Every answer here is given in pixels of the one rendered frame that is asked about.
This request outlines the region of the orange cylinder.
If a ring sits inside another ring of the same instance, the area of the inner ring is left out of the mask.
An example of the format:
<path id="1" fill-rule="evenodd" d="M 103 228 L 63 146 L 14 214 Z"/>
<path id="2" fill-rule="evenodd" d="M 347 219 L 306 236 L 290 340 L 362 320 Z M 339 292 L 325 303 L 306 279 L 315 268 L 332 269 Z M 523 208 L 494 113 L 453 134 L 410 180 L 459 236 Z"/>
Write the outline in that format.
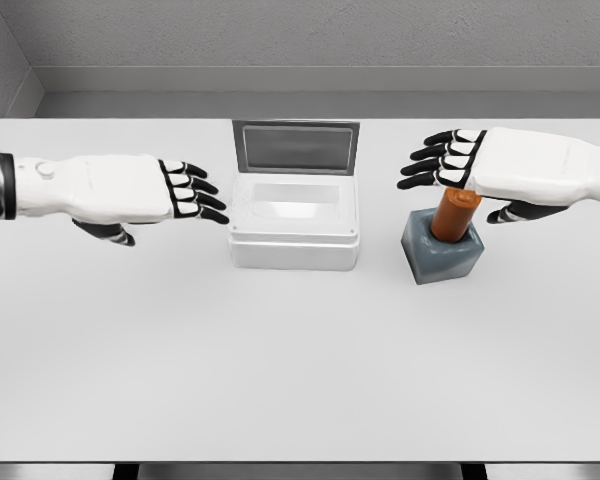
<path id="1" fill-rule="evenodd" d="M 432 235 L 442 242 L 460 241 L 481 200 L 475 191 L 447 187 L 430 223 Z"/>

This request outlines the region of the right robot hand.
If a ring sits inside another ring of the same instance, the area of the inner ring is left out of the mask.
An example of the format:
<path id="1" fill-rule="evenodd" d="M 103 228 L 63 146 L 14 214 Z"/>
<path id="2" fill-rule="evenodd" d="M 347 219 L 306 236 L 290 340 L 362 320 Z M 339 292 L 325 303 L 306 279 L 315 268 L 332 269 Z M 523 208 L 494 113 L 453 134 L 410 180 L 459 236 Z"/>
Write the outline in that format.
<path id="1" fill-rule="evenodd" d="M 586 197 L 587 172 L 597 153 L 589 142 L 537 131 L 448 130 L 426 138 L 410 154 L 397 188 L 439 185 L 506 200 L 489 214 L 491 224 L 537 220 Z"/>

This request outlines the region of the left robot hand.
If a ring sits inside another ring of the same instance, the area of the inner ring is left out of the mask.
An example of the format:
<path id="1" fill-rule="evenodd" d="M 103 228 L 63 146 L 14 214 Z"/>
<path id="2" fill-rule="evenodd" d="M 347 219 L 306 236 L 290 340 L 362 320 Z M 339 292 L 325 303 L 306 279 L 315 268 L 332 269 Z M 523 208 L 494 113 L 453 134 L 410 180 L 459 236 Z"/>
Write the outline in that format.
<path id="1" fill-rule="evenodd" d="M 202 168 L 151 155 L 81 156 L 67 161 L 67 213 L 91 236 L 133 247 L 126 224 L 199 218 L 229 223 L 219 190 Z"/>

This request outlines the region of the grey block holder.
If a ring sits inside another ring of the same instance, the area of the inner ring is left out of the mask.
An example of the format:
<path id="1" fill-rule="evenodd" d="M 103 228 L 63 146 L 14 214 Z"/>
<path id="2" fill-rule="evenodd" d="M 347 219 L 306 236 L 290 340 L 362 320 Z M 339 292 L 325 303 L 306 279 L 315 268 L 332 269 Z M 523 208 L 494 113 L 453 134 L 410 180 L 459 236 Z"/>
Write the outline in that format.
<path id="1" fill-rule="evenodd" d="M 485 249 L 472 222 L 459 241 L 438 240 L 430 230 L 434 213 L 434 208 L 412 211 L 401 237 L 401 246 L 418 285 L 469 275 Z"/>

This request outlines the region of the white box with open lid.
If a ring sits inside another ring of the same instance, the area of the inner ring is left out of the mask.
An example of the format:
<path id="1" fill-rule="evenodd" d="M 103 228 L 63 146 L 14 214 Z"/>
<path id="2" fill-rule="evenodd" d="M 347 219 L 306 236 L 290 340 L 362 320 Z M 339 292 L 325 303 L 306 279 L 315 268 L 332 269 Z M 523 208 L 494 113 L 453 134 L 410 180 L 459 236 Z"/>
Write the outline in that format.
<path id="1" fill-rule="evenodd" d="M 360 247 L 352 120 L 235 120 L 238 268 L 350 271 Z"/>

